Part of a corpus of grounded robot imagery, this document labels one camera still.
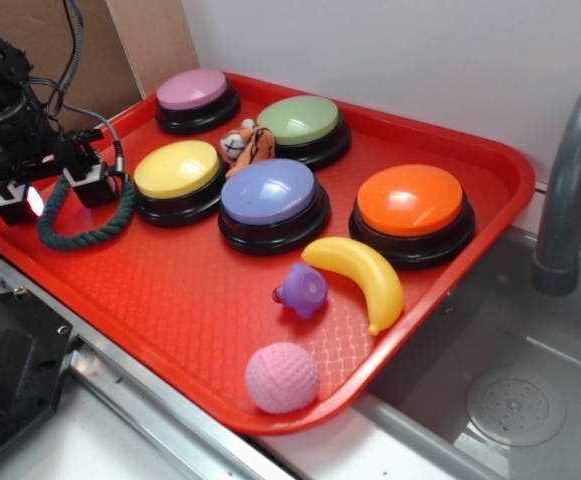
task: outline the red tray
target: red tray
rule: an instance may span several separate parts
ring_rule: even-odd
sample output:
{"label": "red tray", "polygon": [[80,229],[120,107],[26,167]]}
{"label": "red tray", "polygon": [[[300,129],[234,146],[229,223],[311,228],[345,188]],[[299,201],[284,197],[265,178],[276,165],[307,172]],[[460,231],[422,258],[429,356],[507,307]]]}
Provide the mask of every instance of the red tray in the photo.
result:
{"label": "red tray", "polygon": [[[224,128],[194,138],[219,145],[220,136],[244,118],[296,90],[228,75],[241,94],[239,115]],[[257,258],[231,250],[217,218],[175,229],[153,227],[136,215],[118,238],[74,253],[40,243],[34,225],[7,227],[0,218],[0,253],[178,391],[228,427],[250,434],[305,429],[349,405],[382,365],[526,205],[534,172],[517,151],[489,140],[337,103],[352,129],[352,147],[317,171],[332,202],[322,236],[348,236],[356,192],[374,172],[403,163],[435,165],[463,185],[477,217],[474,240],[452,263],[421,272],[399,272],[405,308],[391,329],[367,333],[365,299],[351,280],[326,273],[326,306],[306,322],[273,302],[272,292],[300,250]],[[155,148],[181,140],[162,133],[154,98],[114,120],[133,172]],[[113,163],[110,138],[97,147]],[[103,225],[116,206],[87,210],[70,193],[55,230],[71,235]],[[259,410],[246,391],[250,356],[273,342],[302,345],[321,373],[317,401],[285,415]]]}

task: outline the white wall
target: white wall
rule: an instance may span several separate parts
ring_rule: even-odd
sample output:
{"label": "white wall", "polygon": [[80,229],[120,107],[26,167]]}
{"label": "white wall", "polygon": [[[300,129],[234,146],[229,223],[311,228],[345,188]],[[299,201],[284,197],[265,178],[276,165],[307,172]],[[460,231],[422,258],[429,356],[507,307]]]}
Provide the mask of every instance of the white wall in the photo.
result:
{"label": "white wall", "polygon": [[581,92],[581,0],[182,0],[202,67],[511,145],[547,182]]}

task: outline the sink drain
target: sink drain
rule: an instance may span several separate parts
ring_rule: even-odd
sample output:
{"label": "sink drain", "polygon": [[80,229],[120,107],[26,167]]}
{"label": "sink drain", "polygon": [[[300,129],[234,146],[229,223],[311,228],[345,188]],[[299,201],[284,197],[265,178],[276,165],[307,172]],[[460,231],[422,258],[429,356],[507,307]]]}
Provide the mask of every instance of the sink drain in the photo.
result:
{"label": "sink drain", "polygon": [[554,385],[518,367],[490,370],[470,385],[468,415],[488,438],[529,447],[552,438],[565,419],[565,404]]}

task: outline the toy banana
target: toy banana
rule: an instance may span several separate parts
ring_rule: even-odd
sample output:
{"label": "toy banana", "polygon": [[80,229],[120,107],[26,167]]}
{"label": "toy banana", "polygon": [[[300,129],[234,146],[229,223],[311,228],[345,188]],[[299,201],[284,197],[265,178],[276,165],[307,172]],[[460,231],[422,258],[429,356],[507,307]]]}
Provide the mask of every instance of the toy banana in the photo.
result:
{"label": "toy banana", "polygon": [[371,335],[391,327],[401,315],[401,281],[392,265],[375,249],[350,238],[325,237],[310,243],[301,257],[308,265],[345,275],[361,287]]}

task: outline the pink button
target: pink button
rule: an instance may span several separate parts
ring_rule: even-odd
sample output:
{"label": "pink button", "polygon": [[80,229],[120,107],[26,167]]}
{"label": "pink button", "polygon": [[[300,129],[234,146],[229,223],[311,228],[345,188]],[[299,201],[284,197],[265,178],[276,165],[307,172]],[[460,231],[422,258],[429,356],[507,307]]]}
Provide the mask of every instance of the pink button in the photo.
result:
{"label": "pink button", "polygon": [[166,80],[157,90],[157,100],[168,110],[189,110],[216,100],[226,88],[222,72],[199,68]]}

